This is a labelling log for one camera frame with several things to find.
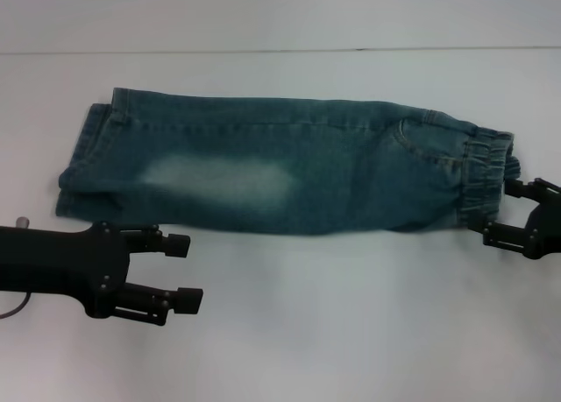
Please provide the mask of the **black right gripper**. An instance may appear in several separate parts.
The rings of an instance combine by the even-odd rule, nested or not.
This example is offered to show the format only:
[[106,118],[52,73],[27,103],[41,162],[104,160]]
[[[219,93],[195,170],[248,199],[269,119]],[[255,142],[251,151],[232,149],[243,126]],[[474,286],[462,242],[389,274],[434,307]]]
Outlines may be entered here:
[[504,183],[504,192],[505,195],[538,203],[529,214],[525,229],[488,221],[485,217],[471,218],[467,228],[481,234],[485,246],[520,253],[529,259],[537,260],[559,253],[560,187],[546,180],[524,183],[508,179]]

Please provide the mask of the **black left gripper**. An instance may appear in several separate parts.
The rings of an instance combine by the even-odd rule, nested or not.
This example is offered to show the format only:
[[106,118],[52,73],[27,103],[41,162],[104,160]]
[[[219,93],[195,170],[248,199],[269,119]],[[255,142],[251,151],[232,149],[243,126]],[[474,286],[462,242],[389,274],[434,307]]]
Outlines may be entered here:
[[88,316],[115,314],[124,287],[130,253],[163,253],[185,258],[189,236],[165,236],[158,224],[94,224],[81,232],[1,228],[1,289],[59,294],[78,300]]

